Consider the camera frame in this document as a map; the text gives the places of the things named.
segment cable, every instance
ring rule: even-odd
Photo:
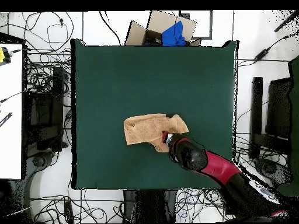
[[[5,102],[5,101],[7,101],[8,99],[10,99],[11,97],[14,97],[14,96],[16,96],[16,95],[19,95],[19,94],[21,94],[21,93],[24,93],[24,92],[26,92],[26,91],[27,91],[27,90],[24,90],[24,91],[22,91],[22,92],[19,92],[19,93],[16,93],[16,94],[12,95],[12,96],[9,96],[9,97],[6,98],[6,99],[0,100],[0,103],[3,103],[3,102]]]
[[[104,20],[101,12],[99,11],[100,13],[100,17],[102,18],[103,22],[106,24],[106,26],[112,31],[112,33],[114,33],[114,35],[117,37],[117,40],[119,41],[119,45],[121,46],[121,43],[120,43],[120,39],[119,37],[117,36],[117,34],[115,33],[115,31],[113,31],[113,29],[108,25],[108,23]]]
[[[238,67],[249,66],[249,65],[253,65],[253,64],[255,64],[256,62],[260,61],[263,57],[265,57],[265,56],[269,53],[269,50],[270,50],[275,44],[277,44],[277,43],[280,42],[281,40],[288,39],[288,38],[293,37],[293,36],[298,35],[298,34],[299,34],[299,29],[298,29],[295,33],[293,33],[293,34],[289,34],[289,35],[286,35],[286,36],[280,38],[279,40],[277,40],[276,42],[274,42],[271,46],[269,46],[267,49],[262,50],[258,55],[256,55],[255,58],[254,58],[255,61],[254,61],[253,63],[251,63],[251,64],[246,64],[246,65],[241,65],[243,62],[245,62],[245,61],[243,61],[243,62],[241,62],[240,64],[238,64]]]
[[[80,223],[82,222],[82,190],[80,190]]]
[[[240,119],[244,114],[250,112],[251,110],[252,110],[252,108],[250,108],[248,111],[244,112],[241,116],[239,116],[238,119],[237,119],[237,121],[236,121],[236,124],[238,123],[239,119]]]
[[[257,61],[254,61],[254,62],[253,62],[253,63],[251,63],[251,64],[238,65],[238,67],[253,65],[253,64],[255,64],[256,62],[257,62]]]

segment wire bundle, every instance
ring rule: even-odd
[[[75,224],[80,224],[82,220],[86,219],[87,217],[90,217],[95,223],[109,223],[112,219],[115,217],[120,217],[123,218],[123,211],[121,207],[123,206],[124,202],[122,201],[120,205],[114,206],[113,211],[115,212],[115,215],[113,215],[111,218],[108,219],[107,213],[101,209],[101,208],[91,208],[88,204],[88,200],[86,198],[84,199],[86,204],[87,204],[87,209],[82,206],[82,204],[78,204],[79,200],[73,200],[69,196],[64,196],[64,195],[56,195],[52,197],[42,197],[42,198],[32,198],[30,199],[32,201],[48,201],[50,202],[43,207],[38,214],[36,214],[33,218],[34,223],[52,223],[52,224],[66,224],[68,222],[69,214],[65,213],[64,210],[62,212],[61,209],[59,209],[59,204],[62,205],[62,203],[65,203],[66,201],[71,201],[75,206],[80,208],[80,213],[74,214],[74,222]]]
[[[184,189],[178,194],[176,214],[178,222],[200,221],[200,213],[209,207],[213,207],[222,217],[222,221],[229,220],[224,215],[224,201],[218,189]]]

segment green mat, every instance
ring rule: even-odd
[[[231,160],[236,47],[236,41],[223,48],[88,47],[72,40],[72,106],[77,115],[72,123],[72,187],[218,187],[148,143],[126,145],[123,121],[151,113],[178,114],[189,128],[187,137]]]

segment power adapter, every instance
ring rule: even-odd
[[[66,201],[64,203],[64,217],[67,221],[67,224],[74,224],[74,214],[72,212],[72,202]]]
[[[255,60],[256,61],[261,60],[264,56],[266,56],[269,53],[268,50],[269,48],[262,50],[257,56],[255,56]]]

